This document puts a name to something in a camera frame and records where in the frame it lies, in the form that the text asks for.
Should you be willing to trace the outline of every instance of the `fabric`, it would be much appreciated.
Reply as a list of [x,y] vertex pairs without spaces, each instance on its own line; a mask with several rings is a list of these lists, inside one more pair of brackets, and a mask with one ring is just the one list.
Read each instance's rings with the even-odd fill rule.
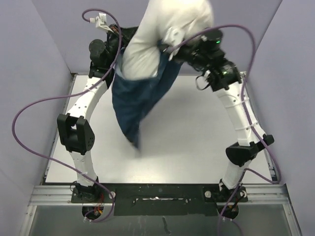
[[126,138],[139,148],[142,119],[171,89],[182,63],[168,61],[158,45],[170,27],[185,38],[213,25],[208,0],[150,0],[139,28],[116,62],[112,102]]
[[137,33],[124,53],[124,76],[129,80],[156,76],[160,59],[157,42],[164,39],[170,27],[182,29],[185,38],[189,38],[213,24],[209,0],[150,0]]
[[168,61],[168,56],[160,53],[157,76],[135,81],[126,80],[121,70],[124,51],[125,49],[122,49],[116,62],[112,103],[123,134],[132,145],[140,148],[140,122],[172,87],[182,63]]

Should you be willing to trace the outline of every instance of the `cable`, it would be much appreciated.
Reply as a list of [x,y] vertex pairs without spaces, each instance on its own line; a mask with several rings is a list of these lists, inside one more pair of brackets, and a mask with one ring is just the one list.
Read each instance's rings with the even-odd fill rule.
[[243,236],[244,233],[243,233],[243,230],[242,230],[241,226],[240,226],[236,221],[234,221],[234,220],[232,220],[232,219],[231,219],[231,222],[238,228],[238,230],[239,230],[241,236]]
[[71,184],[70,184],[70,187],[69,187],[69,189],[70,189],[70,191],[71,192],[73,192],[73,189],[71,188],[74,184],[76,184],[77,183],[77,181],[74,181],[74,182],[72,182]]
[[249,37],[251,38],[251,42],[252,42],[252,56],[251,56],[251,60],[250,60],[250,63],[249,63],[249,66],[248,66],[248,69],[247,69],[247,75],[243,81],[243,86],[242,86],[242,89],[241,89],[241,99],[242,99],[242,104],[243,104],[243,107],[244,107],[244,110],[245,110],[245,114],[246,114],[246,117],[247,117],[247,120],[252,128],[252,131],[254,132],[254,134],[257,136],[257,138],[259,139],[259,141],[263,144],[263,146],[266,148],[266,150],[269,152],[270,154],[270,157],[272,159],[272,161],[274,162],[275,166],[276,166],[276,170],[278,171],[278,181],[271,181],[269,179],[267,179],[266,177],[262,176],[261,174],[259,174],[258,172],[252,170],[252,169],[244,169],[243,173],[242,173],[242,176],[237,184],[237,186],[235,187],[232,195],[230,196],[230,198],[228,199],[228,201],[226,202],[226,205],[224,206],[223,210],[221,211],[220,213],[220,216],[219,216],[219,219],[218,219],[218,226],[217,226],[217,235],[220,236],[220,226],[221,226],[221,219],[222,219],[222,215],[224,213],[224,211],[226,210],[228,204],[231,202],[231,200],[233,199],[233,197],[235,196],[235,194],[237,193],[237,190],[240,186],[240,183],[242,182],[243,178],[244,178],[244,175],[245,175],[245,172],[246,171],[250,171],[256,175],[258,175],[259,177],[261,177],[262,179],[264,179],[265,181],[269,182],[269,183],[272,183],[272,184],[279,184],[282,180],[282,175],[281,175],[281,172],[280,172],[280,168],[279,168],[279,165],[275,159],[275,155],[273,154],[272,150],[268,147],[268,145],[265,143],[265,141],[263,140],[263,138],[258,134],[257,130],[255,129],[255,127],[253,126],[253,123],[252,123],[252,119],[251,119],[251,116],[249,114],[249,111],[248,111],[248,108],[246,106],[246,103],[244,102],[244,91],[245,91],[245,88],[246,88],[246,84],[248,82],[248,78],[249,78],[249,75],[250,75],[250,72],[252,70],[252,65],[253,65],[253,62],[254,62],[254,59],[255,59],[255,54],[256,54],[256,42],[255,42],[255,38],[254,38],[254,35],[253,33],[246,27],[244,26],[241,26],[241,25],[234,25],[234,24],[230,24],[230,25],[223,25],[223,26],[217,26],[217,27],[213,27],[213,28],[207,28],[195,35],[193,35],[192,37],[188,38],[187,40],[184,40],[182,43],[180,43],[179,45],[175,46],[175,47],[172,47],[170,48],[170,52],[173,52],[175,51],[176,49],[180,48],[181,46],[187,44],[189,41],[191,41],[192,39],[204,34],[204,33],[207,33],[207,32],[210,32],[210,31],[213,31],[213,30],[219,30],[219,29],[222,29],[222,28],[239,28],[239,29],[242,29],[244,30],[248,35]]
[[87,22],[90,22],[88,19],[86,19],[84,16],[86,13],[88,12],[91,12],[91,11],[99,11],[99,12],[103,12],[105,14],[108,14],[109,16],[111,16],[113,18],[113,20],[115,21],[115,23],[117,24],[117,28],[118,28],[118,32],[119,32],[119,44],[118,44],[118,50],[117,50],[117,53],[116,53],[116,56],[115,56],[115,59],[113,61],[113,63],[110,65],[110,68],[109,70],[105,73],[105,75],[97,82],[95,83],[92,87],[90,87],[90,89],[87,89],[83,92],[80,92],[80,93],[77,93],[77,94],[73,94],[73,95],[65,95],[65,96],[58,96],[58,97],[50,97],[50,98],[44,98],[44,99],[40,99],[38,101],[35,101],[27,106],[25,106],[24,108],[22,108],[14,117],[13,119],[13,122],[12,122],[12,134],[13,134],[13,137],[14,139],[16,140],[16,142],[22,147],[24,148],[25,150],[27,150],[28,152],[34,154],[34,155],[37,155],[37,156],[40,156],[40,157],[43,157],[45,159],[48,159],[48,160],[51,160],[51,161],[55,161],[63,166],[66,166],[68,167],[69,169],[72,169],[73,171],[77,172],[78,174],[82,175],[84,178],[88,179],[89,181],[97,184],[99,187],[101,187],[102,189],[104,189],[106,192],[108,192],[108,194],[111,196],[111,199],[113,200],[113,203],[112,203],[112,207],[109,211],[109,213],[102,219],[96,219],[96,220],[93,220],[92,222],[94,223],[99,223],[99,222],[102,222],[104,220],[106,220],[112,213],[112,211],[114,210],[114,203],[115,203],[115,198],[113,197],[111,191],[109,191],[109,189],[107,189],[105,186],[103,186],[102,184],[96,182],[95,180],[93,180],[92,178],[88,177],[87,175],[85,175],[84,173],[82,173],[81,171],[79,171],[78,169],[64,163],[64,162],[61,162],[57,159],[54,159],[52,157],[49,157],[49,156],[46,156],[46,155],[43,155],[43,154],[40,154],[30,148],[28,148],[26,145],[24,145],[20,140],[19,138],[17,137],[16,135],[16,131],[15,131],[15,126],[16,126],[16,121],[18,119],[18,117],[20,116],[20,114],[25,111],[27,108],[37,104],[37,103],[41,103],[41,102],[45,102],[45,101],[50,101],[50,100],[56,100],[56,99],[63,99],[63,98],[69,98],[69,97],[77,97],[77,96],[81,96],[83,94],[85,94],[86,92],[88,92],[89,90],[91,89],[94,89],[96,86],[98,86],[107,76],[108,74],[111,72],[111,70],[114,68],[114,65],[116,63],[116,60],[120,54],[120,50],[121,50],[121,47],[122,47],[122,31],[121,31],[121,27],[117,21],[117,19],[109,12],[105,11],[105,10],[102,10],[102,9],[98,9],[98,8],[91,8],[91,9],[88,9],[88,10],[85,10],[83,13],[82,13],[82,18],[83,20],[87,21]]

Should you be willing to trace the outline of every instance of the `black bracket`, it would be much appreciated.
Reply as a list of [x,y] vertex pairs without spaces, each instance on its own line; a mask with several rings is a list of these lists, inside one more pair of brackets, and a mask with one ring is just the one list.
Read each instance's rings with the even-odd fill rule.
[[[217,216],[217,203],[225,203],[231,191],[220,190],[218,184],[105,184],[115,193],[115,216],[175,216],[203,214]],[[241,187],[231,202],[239,199],[239,192],[246,191]],[[73,189],[72,203],[112,203],[109,194],[101,189],[103,196],[92,200]]]
[[[275,142],[272,135],[264,135],[263,140],[268,146]],[[254,160],[257,154],[264,149],[265,147],[261,142],[258,142],[257,144],[252,142],[249,147],[240,146],[238,143],[235,143],[229,146],[225,150],[225,153],[234,165],[242,167],[246,162]]]
[[73,192],[76,193],[77,198],[85,199],[87,202],[97,201],[101,196],[102,190],[97,184],[86,187],[75,183],[74,186]]
[[84,155],[94,145],[95,135],[89,122],[83,117],[72,117],[60,114],[57,118],[60,142],[69,152]]

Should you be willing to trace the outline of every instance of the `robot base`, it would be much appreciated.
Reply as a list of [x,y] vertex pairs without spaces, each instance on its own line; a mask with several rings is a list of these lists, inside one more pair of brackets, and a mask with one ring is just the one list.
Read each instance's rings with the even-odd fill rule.
[[81,199],[82,202],[93,203],[99,201],[101,194],[102,190],[96,184],[85,187],[76,183],[75,188],[73,189],[72,198],[75,196],[77,199]]
[[[218,203],[226,203],[233,190],[217,184],[104,184],[115,197],[115,216],[175,216],[203,214],[217,216]],[[84,197],[73,190],[72,203],[112,203],[109,194],[97,186],[98,197]],[[246,189],[240,187],[232,203],[247,202]],[[82,213],[90,211],[84,206]],[[226,217],[234,216],[237,207],[226,210]]]

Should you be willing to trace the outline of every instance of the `lavender wall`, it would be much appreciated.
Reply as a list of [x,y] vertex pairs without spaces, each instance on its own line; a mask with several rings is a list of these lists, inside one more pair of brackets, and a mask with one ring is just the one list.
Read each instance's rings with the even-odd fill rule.
[[284,0],[257,51],[250,86],[303,236],[315,233],[313,0]]
[[[122,27],[139,25],[148,0],[32,0],[48,31],[58,46],[71,72],[88,72],[89,43],[105,40],[106,35],[81,19],[87,8],[97,7],[110,11]],[[281,0],[211,0],[215,24],[242,24],[249,27],[258,43],[263,38]],[[241,70],[249,63],[250,41],[237,29],[224,30],[222,46],[228,58]],[[194,73],[184,66],[182,73]]]
[[[47,162],[14,141],[13,117],[32,101],[65,94],[71,76],[31,0],[2,0],[0,9],[0,235],[17,236]],[[63,103],[46,102],[23,113],[17,125],[22,141],[49,154]]]

